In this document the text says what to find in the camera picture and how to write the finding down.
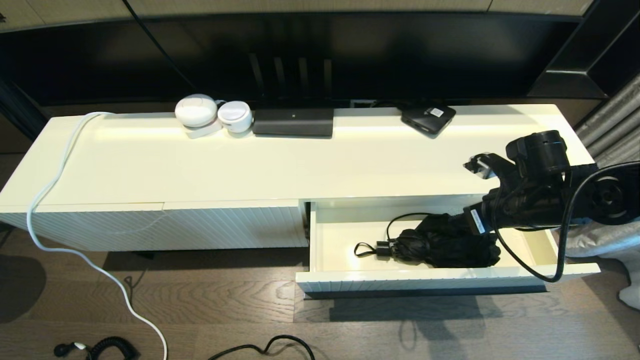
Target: gray curtain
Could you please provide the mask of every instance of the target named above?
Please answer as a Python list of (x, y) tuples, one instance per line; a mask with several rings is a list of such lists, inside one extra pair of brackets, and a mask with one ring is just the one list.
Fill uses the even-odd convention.
[[(640, 74), (576, 129), (599, 167), (640, 160)], [(640, 247), (640, 222), (572, 229), (567, 255), (594, 256)]]

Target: cabinet top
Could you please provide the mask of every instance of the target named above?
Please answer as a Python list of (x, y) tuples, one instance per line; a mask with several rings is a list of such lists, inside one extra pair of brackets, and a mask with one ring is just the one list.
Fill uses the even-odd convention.
[[(572, 165), (592, 163), (554, 105), (456, 106), (437, 138), (395, 108), (337, 109), (333, 138), (268, 138), (226, 131), (190, 140), (173, 113), (96, 117), (79, 135), (43, 205), (314, 200), (486, 193), (462, 166), (482, 152), (556, 129)], [(24, 211), (57, 171), (80, 116), (52, 118), (13, 173), (0, 212)]]

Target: white tv cabinet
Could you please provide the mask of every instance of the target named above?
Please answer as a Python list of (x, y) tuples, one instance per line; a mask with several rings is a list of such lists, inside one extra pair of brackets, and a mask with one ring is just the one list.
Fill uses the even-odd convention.
[[(356, 243), (383, 240), (397, 215), (455, 214), (479, 201), (497, 179), (482, 180), (462, 164), (481, 152), (504, 156), (518, 137), (556, 129), (572, 165), (593, 162), (554, 105), (456, 111), (437, 138), (404, 125), (392, 108), (335, 110), (331, 139), (220, 131), (191, 140), (173, 113), (100, 116), (83, 129), (62, 178), (38, 207), (35, 229), (88, 251), (310, 246), (310, 271), (297, 276), (307, 292), (541, 284), (506, 252), (496, 266), (476, 269), (353, 255)], [(49, 121), (0, 193), (0, 220), (26, 227), (27, 206), (55, 174), (80, 118)], [(418, 221), (398, 221), (392, 236)], [(535, 269), (554, 272), (548, 231), (505, 233)], [(596, 264), (568, 265), (564, 278), (598, 271)]]

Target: white cable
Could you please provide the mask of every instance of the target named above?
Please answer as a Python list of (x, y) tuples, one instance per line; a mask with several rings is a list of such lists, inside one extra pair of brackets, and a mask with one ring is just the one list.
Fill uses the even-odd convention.
[(151, 329), (155, 330), (157, 332), (158, 336), (160, 336), (160, 340), (162, 340), (162, 346), (163, 346), (163, 349), (164, 349), (164, 357), (163, 357), (163, 359), (166, 360), (166, 357), (167, 357), (167, 346), (166, 346), (166, 340), (164, 338), (164, 335), (162, 334), (160, 329), (158, 329), (158, 327), (156, 325), (154, 325), (154, 323), (152, 323), (151, 321), (147, 320), (146, 318), (140, 316), (137, 312), (135, 312), (135, 310), (131, 306), (131, 302), (129, 302), (129, 297), (127, 296), (127, 289), (125, 289), (124, 285), (122, 285), (122, 283), (115, 276), (109, 274), (109, 272), (107, 272), (105, 269), (102, 269), (101, 267), (99, 267), (96, 264), (94, 264), (93, 261), (89, 260), (89, 258), (86, 257), (86, 255), (84, 255), (82, 252), (79, 252), (79, 251), (76, 251), (76, 250), (72, 250), (72, 249), (50, 248), (50, 247), (46, 247), (46, 246), (42, 245), (42, 243), (40, 243), (40, 240), (38, 239), (38, 236), (36, 236), (36, 233), (33, 230), (33, 219), (32, 219), (33, 218), (33, 212), (35, 211), (35, 208), (39, 205), (40, 201), (42, 201), (44, 196), (49, 192), (49, 190), (51, 190), (51, 188), (60, 179), (60, 176), (62, 175), (62, 171), (65, 169), (65, 165), (67, 164), (67, 160), (69, 158), (69, 154), (71, 152), (71, 149), (73, 149), (73, 146), (76, 143), (76, 139), (78, 137), (78, 134), (80, 133), (80, 131), (82, 130), (84, 125), (87, 122), (89, 122), (89, 120), (91, 120), (94, 117), (96, 117), (97, 115), (112, 115), (112, 114), (113, 113), (107, 113), (107, 112), (104, 112), (104, 111), (96, 111), (96, 112), (93, 112), (93, 113), (88, 113), (88, 114), (86, 114), (85, 116), (82, 117), (82, 119), (80, 120), (80, 122), (78, 123), (76, 128), (74, 129), (74, 132), (71, 134), (71, 137), (69, 138), (69, 141), (67, 142), (67, 146), (65, 147), (65, 152), (63, 152), (63, 155), (62, 155), (62, 161), (60, 162), (60, 168), (58, 169), (58, 173), (56, 174), (56, 176), (53, 177), (51, 182), (49, 182), (49, 184), (46, 184), (42, 188), (42, 190), (40, 190), (38, 195), (36, 195), (33, 198), (33, 201), (31, 201), (31, 204), (29, 205), (29, 208), (27, 209), (27, 230), (29, 231), (29, 234), (31, 235), (31, 239), (33, 239), (33, 242), (36, 244), (36, 246), (38, 248), (40, 248), (40, 250), (48, 251), (48, 252), (67, 252), (69, 254), (78, 255), (80, 258), (85, 260), (86, 263), (89, 264), (89, 266), (91, 266), (92, 268), (94, 268), (94, 269), (98, 270), (99, 272), (103, 273), (109, 279), (113, 280), (113, 282), (115, 282), (120, 287), (120, 289), (122, 290), (122, 295), (124, 296), (124, 301), (127, 304), (127, 307), (129, 308), (129, 312), (131, 312), (131, 314), (133, 316), (135, 316), (137, 319), (139, 319), (143, 323), (151, 326)]

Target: cable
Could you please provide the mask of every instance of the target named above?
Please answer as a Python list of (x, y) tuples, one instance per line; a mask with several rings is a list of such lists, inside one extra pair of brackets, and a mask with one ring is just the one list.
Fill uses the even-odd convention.
[(513, 259), (515, 259), (515, 261), (518, 262), (518, 264), (520, 264), (522, 267), (524, 267), (528, 272), (530, 272), (533, 276), (543, 280), (543, 281), (547, 281), (547, 282), (557, 282), (558, 280), (560, 280), (560, 278), (562, 277), (562, 273), (564, 271), (564, 258), (565, 258), (565, 253), (566, 253), (566, 238), (568, 235), (568, 231), (569, 231), (569, 225), (571, 222), (571, 218), (573, 216), (573, 209), (575, 207), (575, 201), (578, 198), (578, 194), (582, 191), (582, 189), (584, 189), (584, 187), (594, 178), (602, 175), (602, 173), (606, 172), (606, 171), (610, 171), (610, 170), (614, 170), (617, 168), (624, 168), (624, 167), (629, 167), (631, 165), (640, 165), (640, 161), (631, 161), (628, 163), (622, 163), (622, 164), (616, 164), (616, 165), (611, 165), (608, 167), (604, 167), (601, 168), (600, 170), (594, 172), (593, 174), (587, 176), (587, 178), (585, 178), (585, 180), (583, 180), (580, 185), (578, 185), (578, 187), (575, 189), (575, 192), (571, 195), (571, 197), (569, 198), (569, 201), (567, 202), (567, 205), (564, 207), (564, 212), (562, 215), (562, 222), (560, 223), (560, 239), (558, 241), (558, 254), (557, 254), (557, 264), (556, 264), (556, 273), (553, 277), (547, 277), (542, 275), (541, 273), (533, 270), (529, 265), (527, 265), (524, 261), (522, 261), (522, 259), (520, 259), (514, 252), (513, 250), (511, 250), (511, 248), (509, 248), (509, 246), (506, 244), (506, 242), (504, 241), (504, 238), (502, 238), (502, 235), (500, 235), (500, 229), (497, 227), (496, 221), (495, 221), (495, 213), (497, 212), (496, 210), (498, 209), (498, 200), (500, 199), (500, 195), (502, 194), (502, 181), (500, 182), (500, 187), (498, 188), (498, 192), (496, 194), (495, 199), (493, 200), (493, 211), (491, 213), (491, 223), (492, 223), (492, 227), (495, 230), (495, 234), (498, 236), (498, 240), (500, 240), (500, 243), (502, 244), (502, 247), (504, 247), (505, 250), (507, 250), (507, 252), (509, 253), (509, 255), (511, 255), (511, 257), (513, 257)]
[(252, 348), (255, 351), (259, 352), (261, 355), (269, 355), (272, 356), (273, 354), (269, 354), (269, 347), (271, 346), (271, 344), (273, 344), (274, 341), (278, 340), (278, 339), (288, 339), (288, 340), (293, 340), (297, 343), (299, 343), (300, 345), (302, 345), (303, 347), (305, 347), (305, 350), (307, 351), (307, 353), (309, 354), (309, 359), (310, 360), (316, 360), (316, 357), (314, 356), (314, 352), (311, 351), (311, 348), (309, 347), (309, 345), (307, 345), (307, 343), (305, 343), (302, 339), (299, 339), (295, 336), (291, 336), (291, 335), (278, 335), (278, 336), (274, 336), (271, 340), (269, 340), (269, 343), (267, 344), (267, 347), (263, 349), (252, 345), (252, 344), (247, 344), (247, 345), (240, 345), (238, 347), (233, 347), (230, 348), (228, 350), (222, 351), (217, 353), (216, 355), (213, 355), (212, 357), (209, 358), (209, 360), (216, 360), (219, 359), (221, 357), (223, 357), (224, 355), (227, 355), (231, 352), (234, 351), (238, 351), (238, 350), (242, 350), (244, 348)]
[(169, 54), (167, 54), (166, 51), (164, 51), (162, 45), (160, 45), (160, 43), (156, 40), (156, 38), (153, 36), (153, 34), (151, 34), (151, 31), (149, 31), (149, 29), (147, 29), (147, 26), (145, 25), (145, 23), (142, 22), (142, 20), (140, 20), (140, 18), (138, 17), (138, 14), (136, 14), (136, 12), (133, 10), (133, 8), (129, 4), (129, 2), (127, 0), (122, 0), (122, 2), (124, 4), (124, 6), (127, 7), (127, 10), (129, 11), (129, 13), (131, 13), (131, 16), (133, 16), (133, 19), (138, 23), (138, 25), (140, 25), (142, 30), (147, 34), (149, 39), (154, 43), (154, 45), (158, 48), (158, 50), (160, 50), (160, 53), (162, 53), (162, 55), (164, 56), (166, 61), (169, 63), (169, 65), (171, 65), (173, 67), (173, 69), (180, 76), (182, 76), (183, 80), (186, 81), (186, 83), (189, 84), (189, 86), (191, 86), (192, 89), (195, 91), (196, 90), (196, 86), (189, 80), (189, 78), (187, 78), (187, 76), (182, 71), (180, 71), (180, 68), (178, 68), (178, 65), (176, 65), (176, 63), (173, 61), (173, 59), (171, 59), (171, 56), (169, 56)]
[(391, 227), (391, 224), (394, 223), (394, 221), (400, 219), (400, 218), (404, 218), (404, 217), (410, 217), (412, 215), (433, 215), (432, 213), (409, 213), (409, 214), (404, 214), (404, 215), (400, 215), (398, 217), (393, 218), (389, 224), (387, 225), (387, 241), (391, 240), (391, 236), (389, 236), (389, 227)]
[(101, 267), (99, 267), (96, 264), (94, 264), (93, 261), (89, 260), (89, 258), (86, 257), (86, 255), (84, 255), (82, 252), (79, 252), (79, 251), (76, 251), (76, 250), (73, 250), (73, 249), (50, 248), (50, 247), (46, 247), (46, 246), (42, 245), (42, 243), (40, 243), (40, 240), (38, 239), (38, 236), (36, 235), (36, 232), (33, 229), (33, 213), (35, 211), (35, 208), (40, 204), (42, 199), (44, 199), (44, 197), (49, 193), (49, 191), (53, 188), (53, 186), (60, 179), (60, 176), (62, 175), (62, 171), (64, 170), (65, 165), (67, 164), (67, 160), (69, 158), (70, 152), (73, 149), (73, 147), (75, 146), (77, 137), (80, 134), (82, 128), (86, 125), (86, 123), (89, 122), (89, 120), (93, 119), (97, 115), (111, 115), (111, 114), (113, 114), (113, 113), (107, 113), (107, 112), (104, 112), (104, 111), (96, 111), (96, 112), (93, 112), (93, 113), (86, 114), (78, 122), (78, 125), (73, 130), (73, 133), (71, 134), (71, 137), (69, 138), (69, 141), (67, 142), (67, 146), (65, 147), (65, 151), (63, 152), (62, 161), (60, 162), (60, 168), (58, 169), (58, 173), (53, 177), (53, 179), (48, 184), (46, 184), (42, 188), (42, 190), (40, 190), (40, 192), (38, 192), (38, 194), (33, 198), (33, 201), (31, 201), (31, 204), (29, 205), (29, 208), (27, 209), (27, 230), (29, 231), (29, 235), (31, 235), (31, 239), (33, 239), (33, 242), (36, 244), (36, 246), (40, 250), (47, 251), (47, 252), (66, 252), (66, 253), (69, 253), (69, 254), (75, 254), (75, 255), (79, 256), (80, 258), (82, 258), (87, 264), (89, 264), (89, 266), (91, 266), (92, 268), (96, 269), (97, 271), (99, 271), (100, 273), (104, 274), (106, 277), (111, 279), (113, 282), (115, 282), (116, 285), (118, 285), (118, 287), (120, 287), (120, 290), (122, 290), (122, 295), (124, 295), (124, 300), (125, 300), (125, 303), (127, 304), (127, 308), (129, 309), (129, 312), (131, 312), (131, 314), (133, 316), (135, 316), (137, 319), (139, 319), (143, 323), (149, 325), (153, 330), (156, 331), (158, 336), (160, 336), (160, 340), (162, 341), (162, 345), (163, 345), (163, 349), (164, 349), (164, 358), (163, 359), (166, 360), (166, 358), (167, 358), (167, 346), (166, 346), (166, 340), (164, 339), (164, 335), (162, 334), (160, 329), (158, 329), (158, 327), (156, 325), (154, 325), (154, 323), (152, 323), (151, 321), (147, 320), (146, 318), (140, 316), (137, 312), (135, 312), (133, 307), (131, 307), (131, 302), (129, 302), (129, 297), (127, 296), (127, 290), (125, 289), (124, 285), (122, 285), (122, 283), (116, 277), (114, 277), (113, 275), (109, 274), (109, 272), (107, 272), (106, 270), (104, 270)]

